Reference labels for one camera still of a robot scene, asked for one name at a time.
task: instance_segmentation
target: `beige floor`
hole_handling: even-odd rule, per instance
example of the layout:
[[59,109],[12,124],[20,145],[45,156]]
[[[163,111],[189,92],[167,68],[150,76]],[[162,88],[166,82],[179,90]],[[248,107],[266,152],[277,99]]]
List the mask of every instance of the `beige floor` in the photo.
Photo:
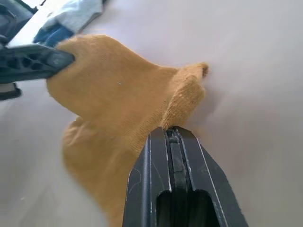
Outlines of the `beige floor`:
[[[228,176],[251,227],[302,226],[303,2],[108,0],[84,33],[108,34],[146,59],[206,61],[207,97],[187,123]],[[35,18],[13,40],[29,43]],[[106,226],[68,176],[60,136],[74,115],[43,81],[0,103],[0,226]]]

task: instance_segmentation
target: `knitted sock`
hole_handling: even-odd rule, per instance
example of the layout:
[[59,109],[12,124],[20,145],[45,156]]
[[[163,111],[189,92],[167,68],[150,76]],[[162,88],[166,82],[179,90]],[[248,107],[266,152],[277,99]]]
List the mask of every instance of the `knitted sock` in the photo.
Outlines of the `knitted sock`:
[[181,69],[152,64],[105,35],[59,45],[76,61],[47,80],[51,96],[79,117],[62,150],[71,175],[121,227],[128,175],[148,134],[182,125],[204,97],[204,63]]

